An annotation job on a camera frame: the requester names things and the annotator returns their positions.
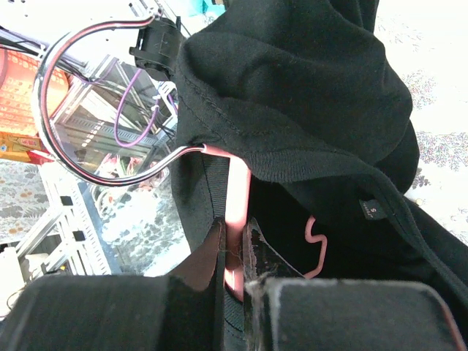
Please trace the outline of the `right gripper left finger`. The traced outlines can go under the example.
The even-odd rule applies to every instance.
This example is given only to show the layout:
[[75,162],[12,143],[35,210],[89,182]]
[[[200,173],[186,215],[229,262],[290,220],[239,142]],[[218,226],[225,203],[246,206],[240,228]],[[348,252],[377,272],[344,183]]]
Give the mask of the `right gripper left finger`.
[[167,350],[224,349],[226,224],[216,218],[203,243],[170,273]]

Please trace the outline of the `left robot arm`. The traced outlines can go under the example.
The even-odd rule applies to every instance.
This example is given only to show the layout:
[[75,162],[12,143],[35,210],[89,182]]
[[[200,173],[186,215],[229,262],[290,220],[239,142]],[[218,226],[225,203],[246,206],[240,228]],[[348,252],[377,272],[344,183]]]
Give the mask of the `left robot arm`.
[[152,79],[171,81],[184,40],[179,16],[175,22],[158,18],[139,30],[137,44],[129,48],[129,54],[134,57],[135,66],[145,70]]

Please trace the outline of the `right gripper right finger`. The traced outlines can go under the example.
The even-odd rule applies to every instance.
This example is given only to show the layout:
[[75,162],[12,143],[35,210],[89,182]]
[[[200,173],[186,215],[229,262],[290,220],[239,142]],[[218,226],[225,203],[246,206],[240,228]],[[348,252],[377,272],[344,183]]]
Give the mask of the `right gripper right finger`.
[[255,218],[244,228],[242,259],[246,347],[277,350],[281,283],[303,275],[267,242]]

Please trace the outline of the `pink hanger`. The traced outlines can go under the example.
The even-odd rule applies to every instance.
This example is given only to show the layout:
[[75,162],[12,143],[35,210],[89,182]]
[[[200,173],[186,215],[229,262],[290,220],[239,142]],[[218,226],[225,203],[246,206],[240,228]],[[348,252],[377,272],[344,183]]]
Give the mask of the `pink hanger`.
[[131,29],[143,33],[158,24],[156,16],[109,20],[70,31],[49,44],[42,52],[34,81],[32,106],[35,123],[47,150],[69,172],[99,187],[134,189],[147,184],[150,189],[162,188],[167,183],[172,163],[187,154],[209,156],[218,162],[227,161],[217,182],[221,188],[221,212],[227,226],[227,261],[222,277],[229,291],[241,298],[248,257],[242,232],[254,199],[272,192],[275,186],[261,183],[252,175],[245,161],[219,148],[207,144],[170,147],[178,122],[173,83],[164,79],[153,87],[154,107],[151,118],[142,121],[142,132],[121,129],[119,121],[114,121],[110,134],[99,135],[96,140],[79,138],[70,123],[56,122],[50,116],[48,87],[55,68],[62,64],[66,52],[73,45],[101,31]]

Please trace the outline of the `black t shirt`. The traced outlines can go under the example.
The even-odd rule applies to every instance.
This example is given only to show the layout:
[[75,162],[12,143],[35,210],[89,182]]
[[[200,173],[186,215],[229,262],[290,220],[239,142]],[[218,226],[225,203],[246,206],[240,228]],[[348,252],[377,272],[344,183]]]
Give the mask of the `black t shirt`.
[[[467,248],[404,196],[412,97],[374,35],[377,7],[234,1],[178,54],[177,143],[235,155],[275,186],[247,222],[303,275],[281,283],[277,350],[467,348]],[[195,154],[173,166],[193,251],[226,224],[224,166]],[[224,304],[223,350],[248,350],[244,288],[224,283]]]

